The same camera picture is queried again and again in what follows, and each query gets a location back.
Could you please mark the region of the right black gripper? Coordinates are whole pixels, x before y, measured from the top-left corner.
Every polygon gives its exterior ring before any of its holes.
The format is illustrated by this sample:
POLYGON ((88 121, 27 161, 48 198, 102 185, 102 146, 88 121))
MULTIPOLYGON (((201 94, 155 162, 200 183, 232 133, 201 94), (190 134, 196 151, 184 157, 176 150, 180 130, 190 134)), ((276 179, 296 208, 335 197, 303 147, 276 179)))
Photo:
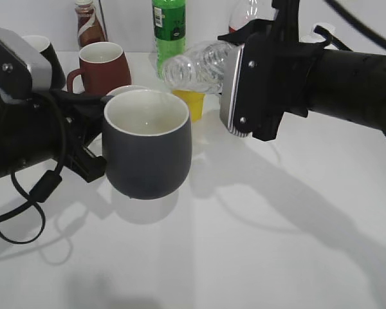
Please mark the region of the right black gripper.
POLYGON ((225 62, 220 119, 236 136, 274 140, 285 112, 306 117, 302 99, 324 43, 304 43, 286 21, 254 19, 219 35, 236 48, 225 62))

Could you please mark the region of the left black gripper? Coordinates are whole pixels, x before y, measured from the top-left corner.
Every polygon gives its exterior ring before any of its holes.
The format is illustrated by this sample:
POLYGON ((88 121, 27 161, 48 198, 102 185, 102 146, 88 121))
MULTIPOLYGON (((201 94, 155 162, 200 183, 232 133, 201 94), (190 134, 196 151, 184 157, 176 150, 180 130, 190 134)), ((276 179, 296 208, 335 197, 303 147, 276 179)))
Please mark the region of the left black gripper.
MULTIPOLYGON (((113 95, 90 95, 52 89, 61 106, 104 106, 113 95)), ((60 125, 54 109, 40 98, 21 104, 6 104, 0 97, 0 178, 12 169, 33 166, 60 153, 60 125)), ((105 175, 106 160, 80 144, 70 144, 64 166, 87 183, 105 175)))

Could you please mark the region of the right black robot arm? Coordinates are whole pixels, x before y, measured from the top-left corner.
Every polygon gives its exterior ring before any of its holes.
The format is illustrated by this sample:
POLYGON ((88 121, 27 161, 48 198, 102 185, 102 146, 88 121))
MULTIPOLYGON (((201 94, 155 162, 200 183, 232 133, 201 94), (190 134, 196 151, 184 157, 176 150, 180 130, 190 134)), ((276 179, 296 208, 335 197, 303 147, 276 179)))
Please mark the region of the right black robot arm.
POLYGON ((381 131, 386 138, 386 55, 331 50, 331 36, 300 42, 257 19, 219 36, 226 60, 221 120, 239 136, 268 142, 285 113, 313 111, 381 131))

